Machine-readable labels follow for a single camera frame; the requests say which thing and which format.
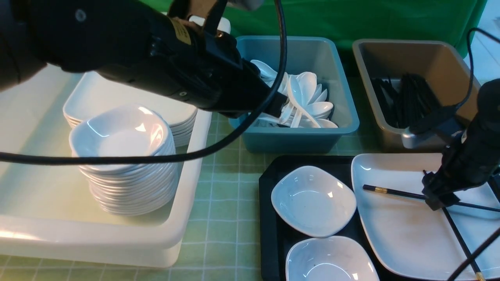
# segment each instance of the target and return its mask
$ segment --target gold chopstick band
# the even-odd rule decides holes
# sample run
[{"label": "gold chopstick band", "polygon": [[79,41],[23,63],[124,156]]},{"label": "gold chopstick band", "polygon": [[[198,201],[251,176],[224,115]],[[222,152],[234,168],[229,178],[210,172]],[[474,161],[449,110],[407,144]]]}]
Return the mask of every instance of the gold chopstick band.
[{"label": "gold chopstick band", "polygon": [[383,187],[375,187],[375,192],[378,192],[378,193],[387,193],[387,188],[383,188]]},{"label": "gold chopstick band", "polygon": [[482,272],[476,272],[475,277],[477,278],[477,281],[485,281],[485,277],[483,276]]}]

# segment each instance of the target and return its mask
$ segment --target black serving tray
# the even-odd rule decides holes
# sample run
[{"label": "black serving tray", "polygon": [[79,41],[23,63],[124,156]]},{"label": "black serving tray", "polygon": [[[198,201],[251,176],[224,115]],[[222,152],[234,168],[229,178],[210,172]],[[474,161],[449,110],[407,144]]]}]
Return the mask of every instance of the black serving tray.
[{"label": "black serving tray", "polygon": [[[276,158],[259,179],[260,204],[260,260],[263,281],[286,281],[285,262],[293,245],[311,237],[298,232],[284,222],[271,203],[271,192],[276,184],[291,171],[302,166],[316,166],[345,183],[352,189],[351,162],[353,156],[290,155]],[[499,177],[489,182],[500,201]],[[358,242],[368,253],[381,281],[415,281],[387,270],[375,256],[361,225],[356,210],[350,222],[336,236],[349,237]]]}]

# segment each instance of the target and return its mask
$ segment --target yellow label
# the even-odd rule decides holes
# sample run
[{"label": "yellow label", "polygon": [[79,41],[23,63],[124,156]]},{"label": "yellow label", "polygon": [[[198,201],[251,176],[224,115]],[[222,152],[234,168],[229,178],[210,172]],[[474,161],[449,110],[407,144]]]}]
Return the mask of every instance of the yellow label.
[{"label": "yellow label", "polygon": [[173,29],[175,30],[175,36],[177,37],[177,39],[179,39],[183,43],[191,45],[191,37],[189,37],[188,29],[177,20],[171,18],[169,19],[172,22]]}]

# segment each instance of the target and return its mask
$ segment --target screw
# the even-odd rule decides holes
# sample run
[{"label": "screw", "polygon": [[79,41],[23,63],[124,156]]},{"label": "screw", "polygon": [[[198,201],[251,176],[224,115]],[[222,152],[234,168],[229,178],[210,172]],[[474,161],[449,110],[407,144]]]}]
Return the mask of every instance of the screw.
[{"label": "screw", "polygon": [[83,23],[87,19],[87,14],[85,13],[84,10],[78,9],[74,13],[74,17],[76,18],[77,21],[79,21],[80,23]]}]

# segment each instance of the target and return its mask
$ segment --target teal plastic bin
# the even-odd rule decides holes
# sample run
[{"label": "teal plastic bin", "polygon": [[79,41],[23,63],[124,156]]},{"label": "teal plastic bin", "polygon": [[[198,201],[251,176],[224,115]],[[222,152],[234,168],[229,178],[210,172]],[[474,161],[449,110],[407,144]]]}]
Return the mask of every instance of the teal plastic bin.
[{"label": "teal plastic bin", "polygon": [[[241,36],[237,48],[247,60],[265,62],[275,70],[280,59],[278,36]],[[243,143],[251,153],[324,154],[332,150],[339,139],[355,132],[360,126],[353,96],[349,90],[335,44],[320,37],[288,37],[286,72],[313,72],[323,89],[328,89],[328,101],[335,105],[331,120],[339,128],[274,128],[252,125],[243,133]],[[247,116],[230,119],[233,128]]]}]

